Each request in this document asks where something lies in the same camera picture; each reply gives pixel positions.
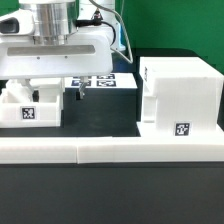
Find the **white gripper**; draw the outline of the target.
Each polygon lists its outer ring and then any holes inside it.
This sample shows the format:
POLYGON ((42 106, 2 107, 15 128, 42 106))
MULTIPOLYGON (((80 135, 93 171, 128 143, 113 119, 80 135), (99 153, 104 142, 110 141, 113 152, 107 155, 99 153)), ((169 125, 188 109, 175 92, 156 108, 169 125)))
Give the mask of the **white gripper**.
MULTIPOLYGON (((24 79, 33 102, 32 78, 107 75, 113 69, 110 44, 103 35, 72 35, 65 45, 39 46, 27 36, 0 37, 0 80, 24 79)), ((84 97, 88 77, 80 78, 77 92, 84 97)))

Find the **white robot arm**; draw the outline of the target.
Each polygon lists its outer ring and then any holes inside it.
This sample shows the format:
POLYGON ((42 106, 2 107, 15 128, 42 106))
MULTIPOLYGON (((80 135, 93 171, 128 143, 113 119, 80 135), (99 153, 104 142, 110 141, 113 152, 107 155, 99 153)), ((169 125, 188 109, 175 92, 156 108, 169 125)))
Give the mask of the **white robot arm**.
POLYGON ((124 27, 115 0, 19 0, 0 16, 0 80, 12 94, 32 102, 32 79, 107 75, 124 27))

